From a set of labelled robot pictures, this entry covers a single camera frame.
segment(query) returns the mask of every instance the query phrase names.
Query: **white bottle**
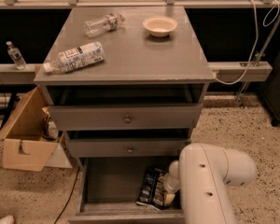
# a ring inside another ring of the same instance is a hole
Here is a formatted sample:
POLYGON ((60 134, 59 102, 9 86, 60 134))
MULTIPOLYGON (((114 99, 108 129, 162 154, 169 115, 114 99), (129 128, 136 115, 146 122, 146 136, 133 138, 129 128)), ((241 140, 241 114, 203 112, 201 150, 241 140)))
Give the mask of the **white bottle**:
POLYGON ((44 63, 44 69, 47 73, 64 74, 91 63, 98 63, 104 57, 103 47, 96 41, 58 53, 51 63, 44 63))
POLYGON ((84 21, 84 32, 88 37, 98 36, 107 31, 113 31, 122 25, 125 18, 120 14, 107 14, 103 17, 84 21))
POLYGON ((16 64, 18 70, 22 70, 27 67, 26 61, 22 58, 20 50, 12 44, 11 41, 7 42, 7 53, 16 64))

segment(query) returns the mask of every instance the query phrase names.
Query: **bowl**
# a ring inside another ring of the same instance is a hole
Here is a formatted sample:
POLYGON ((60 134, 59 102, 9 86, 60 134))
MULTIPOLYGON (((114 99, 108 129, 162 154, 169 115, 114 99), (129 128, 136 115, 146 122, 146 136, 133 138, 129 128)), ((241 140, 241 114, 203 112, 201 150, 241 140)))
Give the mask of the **bowl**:
POLYGON ((143 26, 151 35, 165 37, 177 27, 177 21, 166 16, 152 16, 143 21, 143 26))

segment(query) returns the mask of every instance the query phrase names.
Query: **drawer handle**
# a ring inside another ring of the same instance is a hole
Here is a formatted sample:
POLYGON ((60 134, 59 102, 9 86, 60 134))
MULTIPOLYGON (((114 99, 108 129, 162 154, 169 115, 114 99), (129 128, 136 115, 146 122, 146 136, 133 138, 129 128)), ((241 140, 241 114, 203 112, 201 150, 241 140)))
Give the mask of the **drawer handle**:
POLYGON ((132 148, 132 147, 129 147, 128 150, 127 150, 127 152, 130 153, 130 154, 132 154, 132 153, 133 153, 133 148, 132 148))
POLYGON ((125 118, 124 118, 124 122, 125 123, 131 123, 131 121, 132 121, 131 118, 128 115, 126 115, 125 118))

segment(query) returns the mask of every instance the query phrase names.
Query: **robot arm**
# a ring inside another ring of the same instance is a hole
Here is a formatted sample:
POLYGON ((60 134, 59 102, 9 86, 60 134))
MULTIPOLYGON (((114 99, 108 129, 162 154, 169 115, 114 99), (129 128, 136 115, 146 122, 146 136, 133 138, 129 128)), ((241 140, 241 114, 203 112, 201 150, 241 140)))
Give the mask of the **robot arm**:
POLYGON ((186 146, 170 164, 164 188, 180 188, 186 224, 235 224, 225 184, 244 186, 256 177, 253 160, 243 152, 206 144, 186 146))

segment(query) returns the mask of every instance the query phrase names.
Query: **terrazzo floor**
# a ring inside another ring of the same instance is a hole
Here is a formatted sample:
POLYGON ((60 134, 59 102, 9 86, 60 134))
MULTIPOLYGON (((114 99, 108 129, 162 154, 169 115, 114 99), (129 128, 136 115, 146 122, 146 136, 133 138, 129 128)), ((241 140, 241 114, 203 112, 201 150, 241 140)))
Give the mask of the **terrazzo floor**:
MULTIPOLYGON (((230 147, 249 154, 258 177, 246 187, 227 187, 238 223, 280 223, 280 125, 271 118, 255 94, 245 96, 245 109, 232 95, 207 95, 192 142, 230 147)), ((18 224, 54 223, 76 179, 77 168, 44 168, 40 173, 2 169, 0 142, 0 217, 14 215, 18 224)), ((57 223, 77 211, 81 173, 73 196, 57 223)))

